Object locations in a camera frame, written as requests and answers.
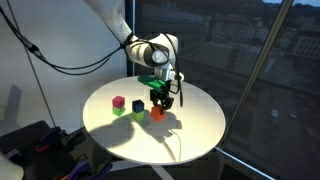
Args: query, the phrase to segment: glass window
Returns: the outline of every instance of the glass window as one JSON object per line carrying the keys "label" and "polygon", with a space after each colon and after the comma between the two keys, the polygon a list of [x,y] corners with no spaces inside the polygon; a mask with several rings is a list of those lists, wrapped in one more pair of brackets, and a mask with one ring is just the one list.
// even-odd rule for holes
{"label": "glass window", "polygon": [[[185,81],[216,98],[229,121],[263,45],[264,37],[258,31],[251,35],[252,30],[264,26],[268,31],[278,7],[260,11],[259,3],[238,0],[163,2],[175,2],[176,6],[170,3],[161,6],[160,1],[137,1],[136,31],[143,33],[136,34],[168,32],[177,36],[179,66]],[[244,35],[239,33],[241,28],[246,31]],[[135,67],[137,75],[154,71]],[[250,101],[255,103],[257,98],[252,96]]]}
{"label": "glass window", "polygon": [[[320,61],[290,54],[300,43],[300,37],[320,38],[317,25],[307,26],[306,23],[313,21],[312,17],[320,17],[319,7],[298,2],[291,7],[287,23],[282,25],[277,37],[286,37],[295,24],[292,46],[280,49],[283,55],[274,58],[268,73],[260,72],[253,85],[260,91],[250,93],[258,101],[254,106],[250,100],[245,103],[227,135],[225,148],[255,167],[279,175],[280,179],[319,179]],[[267,59],[274,56],[275,50],[272,48]]]}

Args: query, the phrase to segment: window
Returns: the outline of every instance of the window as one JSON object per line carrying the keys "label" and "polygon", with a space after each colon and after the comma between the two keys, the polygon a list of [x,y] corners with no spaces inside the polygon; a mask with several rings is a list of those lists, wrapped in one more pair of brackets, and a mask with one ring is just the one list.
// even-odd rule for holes
{"label": "window", "polygon": [[[238,0],[228,3],[218,0],[176,0],[174,11],[160,9],[159,17],[153,16],[151,20],[146,12],[148,8],[143,7],[148,5],[157,9],[161,8],[161,3],[139,1],[137,8],[144,11],[136,15],[139,18],[136,20],[136,31],[174,33],[179,37],[179,42],[184,44],[179,45],[179,51],[192,46],[187,53],[179,54],[185,81],[214,97],[221,105],[229,125],[264,43],[259,38],[264,33],[251,31],[253,37],[243,40],[237,39],[239,32],[233,30],[239,27],[238,21],[248,21],[245,26],[250,29],[252,21],[255,23],[254,19],[261,17],[259,23],[263,23],[269,31],[271,24],[268,22],[275,20],[279,6],[266,8],[261,6],[266,3],[264,0],[250,1],[255,6],[243,6],[243,11],[243,3]],[[181,9],[188,12],[188,17],[184,16],[183,21],[177,17],[182,13]],[[311,47],[308,47],[307,41],[310,43],[310,38],[320,38],[294,27],[296,18],[304,16],[305,12],[317,13],[308,10],[299,5],[290,9],[286,16],[288,23],[282,25],[277,38],[286,38],[287,34],[292,34],[292,29],[298,29],[290,38],[292,46],[280,50],[274,47],[269,52],[259,78],[253,84],[244,108],[231,126],[223,145],[224,150],[236,154],[249,164],[290,180],[316,179],[320,168],[320,160],[316,159],[320,157],[320,142],[312,137],[313,132],[320,131],[316,121],[320,117],[309,115],[319,111],[316,109],[320,106],[320,87],[316,83],[319,78],[315,77],[319,77],[317,69],[320,69],[320,65],[315,60],[311,62],[308,58],[287,53],[295,52],[294,48],[300,47],[295,49],[296,54],[304,56]],[[198,16],[211,18],[208,21],[195,21]],[[228,36],[221,36],[221,29],[227,27],[228,32],[224,33]],[[189,41],[190,37],[199,38]],[[137,75],[153,72],[153,69],[135,67]]]}
{"label": "window", "polygon": [[[319,7],[313,10],[307,6],[300,8],[293,5],[286,19],[288,23],[282,25],[283,32],[277,38],[283,38],[286,32],[289,33],[292,29],[291,22],[303,16],[306,11],[310,12],[310,17],[317,16]],[[310,43],[310,39],[320,38],[320,33],[314,33],[312,27],[297,30],[292,37],[292,48],[301,43],[298,39],[304,36],[309,38],[305,38],[303,42]],[[309,50],[311,46],[304,44],[303,49]],[[315,56],[307,51],[300,50],[300,53],[305,57]],[[268,56],[270,58],[275,55],[276,52],[272,49]],[[277,68],[284,62],[286,66],[282,71],[272,71],[269,74],[260,72],[253,85],[253,88],[260,91],[249,93],[249,96],[259,97],[259,101],[255,105],[252,105],[250,100],[246,101],[239,118],[235,119],[232,130],[227,135],[225,149],[250,162],[256,162],[255,164],[271,172],[277,172],[280,179],[318,179],[320,61],[292,55],[277,57],[278,63],[272,63],[270,66]],[[266,61],[264,66],[267,67],[269,64],[270,62]]]}

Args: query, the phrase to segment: round white table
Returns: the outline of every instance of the round white table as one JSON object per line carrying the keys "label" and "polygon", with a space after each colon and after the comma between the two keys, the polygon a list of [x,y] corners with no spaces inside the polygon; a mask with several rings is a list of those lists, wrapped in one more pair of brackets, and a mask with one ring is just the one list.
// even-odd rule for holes
{"label": "round white table", "polygon": [[[83,122],[92,138],[111,154],[148,165],[173,165],[195,160],[210,152],[222,138],[226,122],[219,104],[201,89],[182,82],[179,94],[160,122],[151,118],[150,87],[138,77],[123,78],[96,90],[87,100]],[[112,113],[112,99],[125,98],[125,112]],[[132,101],[144,102],[141,122],[132,116]]]}

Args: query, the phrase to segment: black cable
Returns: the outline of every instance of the black cable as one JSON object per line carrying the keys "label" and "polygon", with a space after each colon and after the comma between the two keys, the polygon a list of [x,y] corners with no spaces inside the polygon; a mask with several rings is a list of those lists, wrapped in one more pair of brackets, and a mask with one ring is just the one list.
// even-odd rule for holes
{"label": "black cable", "polygon": [[[55,65],[55,64],[52,64],[50,62],[48,62],[46,60],[46,58],[41,54],[39,48],[37,46],[35,46],[34,44],[32,44],[27,38],[25,38],[21,33],[20,33],[20,30],[17,30],[15,28],[15,26],[11,23],[11,21],[9,20],[9,18],[6,16],[6,14],[4,13],[2,7],[0,6],[0,13],[3,15],[5,21],[7,22],[8,26],[10,27],[11,31],[13,32],[13,34],[19,39],[19,41],[21,41],[21,43],[25,46],[26,49],[28,49],[32,54],[34,54],[39,60],[41,60],[43,63],[49,65],[51,68],[55,69],[56,71],[58,72],[61,72],[61,73],[64,73],[64,74],[67,74],[67,75],[84,75],[84,74],[89,74],[93,71],[96,71],[97,69],[99,69],[100,67],[102,67],[109,59],[110,59],[110,56],[112,56],[115,52],[119,51],[120,49],[123,48],[123,46],[120,46],[119,48],[117,48],[116,50],[114,50],[112,53],[110,53],[109,55],[105,56],[104,58],[102,58],[101,60],[95,62],[95,63],[92,63],[92,64],[89,64],[89,65],[86,65],[86,66],[80,66],[80,67],[73,67],[73,68],[70,68],[70,67],[63,67],[63,66],[58,66],[58,65]],[[156,34],[154,32],[152,33],[149,33],[149,34],[146,34],[140,38],[138,38],[137,40],[135,41],[132,41],[131,43],[134,43],[134,42],[138,42],[138,41],[141,41],[142,38],[144,37],[147,37],[147,36],[150,36],[150,35],[153,35],[153,34]],[[169,40],[173,50],[174,50],[174,55],[175,55],[175,58],[176,58],[176,66],[173,66],[172,62],[170,61],[168,55],[166,55],[163,50],[160,50],[160,48],[154,44],[154,43],[151,43],[149,41],[146,41],[146,40],[142,40],[142,42],[144,43],[147,43],[149,44],[152,48],[154,47],[157,47],[164,56],[166,56],[166,58],[168,59],[168,62],[171,64],[171,66],[173,67],[173,70],[176,71],[176,74],[178,76],[178,89],[177,89],[177,92],[173,92],[170,90],[170,92],[174,93],[174,94],[177,94],[180,92],[180,106],[182,106],[183,104],[183,97],[182,97],[182,88],[181,88],[181,82],[180,82],[180,75],[179,75],[179,65],[178,65],[178,56],[177,56],[177,50],[175,48],[175,46],[173,45],[173,42],[171,41],[171,39],[167,36],[167,34],[165,33],[160,33],[160,34],[163,34],[166,36],[166,38]],[[68,73],[68,72],[65,72],[65,71],[62,71],[60,69],[65,69],[65,70],[79,70],[79,69],[85,69],[85,68],[89,68],[89,67],[92,67],[94,65],[97,65],[99,63],[103,62],[102,64],[100,64],[98,67],[96,67],[95,69],[91,70],[91,71],[88,71],[88,72],[84,72],[84,73]]]}
{"label": "black cable", "polygon": [[[16,18],[15,18],[15,16],[14,16],[14,13],[13,13],[13,10],[12,10],[12,7],[11,7],[11,4],[10,4],[9,0],[7,0],[7,4],[8,4],[8,7],[9,7],[9,9],[10,9],[10,12],[11,12],[12,18],[13,18],[13,20],[14,20],[14,22],[15,22],[16,26],[17,26],[17,29],[18,29],[17,31],[19,32],[19,31],[20,31],[20,29],[19,29],[19,25],[18,25],[17,20],[16,20]],[[4,13],[4,12],[3,12],[3,9],[1,8],[1,6],[0,6],[0,12],[1,12],[1,14],[3,14],[3,13]],[[35,78],[36,78],[36,81],[37,81],[37,84],[38,84],[38,86],[39,86],[39,89],[40,89],[41,95],[42,95],[43,100],[44,100],[44,102],[45,102],[45,104],[46,104],[46,107],[47,107],[47,109],[48,109],[48,112],[49,112],[49,115],[50,115],[51,121],[52,121],[52,123],[53,123],[53,126],[54,126],[54,127],[56,127],[56,123],[55,123],[54,118],[53,118],[53,115],[52,115],[52,113],[51,113],[51,110],[50,110],[50,107],[49,107],[49,104],[48,104],[47,98],[46,98],[46,96],[45,96],[45,94],[44,94],[44,92],[43,92],[42,86],[41,86],[41,84],[40,84],[40,80],[39,80],[39,78],[38,78],[38,75],[37,75],[37,72],[36,72],[36,70],[35,70],[35,68],[34,68],[34,65],[33,65],[32,61],[31,61],[30,55],[29,55],[29,53],[28,53],[28,50],[27,50],[27,48],[26,48],[26,47],[24,48],[24,50],[25,50],[25,52],[26,52],[26,54],[27,54],[27,57],[28,57],[29,63],[30,63],[30,65],[31,65],[31,68],[32,68],[33,74],[34,74],[34,76],[35,76]]]}
{"label": "black cable", "polygon": [[181,87],[181,81],[180,81],[180,72],[179,72],[179,60],[178,60],[178,55],[177,55],[177,49],[176,47],[173,45],[173,42],[171,41],[171,39],[168,37],[167,34],[163,33],[163,35],[165,35],[167,37],[167,39],[169,40],[172,48],[173,48],[173,52],[174,52],[174,55],[176,57],[176,75],[178,76],[178,90],[177,90],[177,93],[180,91],[180,106],[182,107],[183,106],[183,94],[182,94],[182,87]]}
{"label": "black cable", "polygon": [[[6,14],[4,13],[2,7],[0,6],[0,13],[3,15],[6,23],[8,24],[8,26],[10,27],[11,31],[13,32],[13,34],[19,39],[19,41],[31,52],[33,53],[39,60],[41,60],[43,63],[49,65],[50,67],[52,67],[53,69],[57,70],[57,69],[65,69],[65,70],[79,70],[79,69],[85,69],[85,68],[89,68],[89,67],[92,67],[94,65],[97,65],[103,61],[105,61],[106,59],[108,59],[111,55],[113,55],[114,53],[116,53],[117,51],[119,51],[121,48],[117,48],[116,50],[114,50],[113,52],[111,52],[110,54],[108,54],[107,56],[105,56],[104,58],[102,58],[101,60],[95,62],[95,63],[92,63],[92,64],[89,64],[89,65],[86,65],[86,66],[81,66],[81,67],[73,67],[73,68],[70,68],[70,67],[63,67],[63,66],[58,66],[58,65],[55,65],[55,64],[52,64],[50,62],[48,62],[46,60],[46,58],[41,54],[39,48],[37,46],[35,46],[34,44],[32,44],[30,41],[28,41],[27,38],[25,38],[19,30],[17,30],[15,28],[15,26],[11,23],[11,21],[9,20],[9,18],[6,16]],[[65,73],[65,74],[69,74],[69,75],[83,75],[83,74],[88,74],[88,73],[91,73],[95,70],[97,70],[98,68],[95,68],[94,70],[91,70],[87,73]]]}
{"label": "black cable", "polygon": [[89,74],[89,73],[96,71],[97,69],[99,69],[101,66],[103,66],[109,60],[110,60],[110,57],[108,57],[102,64],[100,64],[98,67],[94,68],[93,70],[88,71],[88,72],[83,72],[83,73],[68,73],[68,72],[62,71],[56,67],[53,67],[53,66],[51,66],[51,67],[53,69],[55,69],[56,71],[61,72],[62,74],[67,74],[67,75],[72,75],[72,76],[80,76],[80,75],[85,75],[85,74]]}

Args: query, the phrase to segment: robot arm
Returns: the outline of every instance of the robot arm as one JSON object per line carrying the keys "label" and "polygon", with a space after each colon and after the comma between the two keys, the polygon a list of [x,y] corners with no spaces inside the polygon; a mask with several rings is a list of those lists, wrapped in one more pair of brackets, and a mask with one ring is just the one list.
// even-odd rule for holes
{"label": "robot arm", "polygon": [[[173,46],[178,50],[178,39],[175,36],[160,34],[151,40],[139,39],[133,35],[122,17],[123,0],[84,1],[103,20],[120,44],[125,47],[128,59],[142,66],[155,68],[155,77],[163,81],[176,80],[176,71],[174,70],[176,57]],[[179,73],[179,76],[182,81],[183,74]]]}

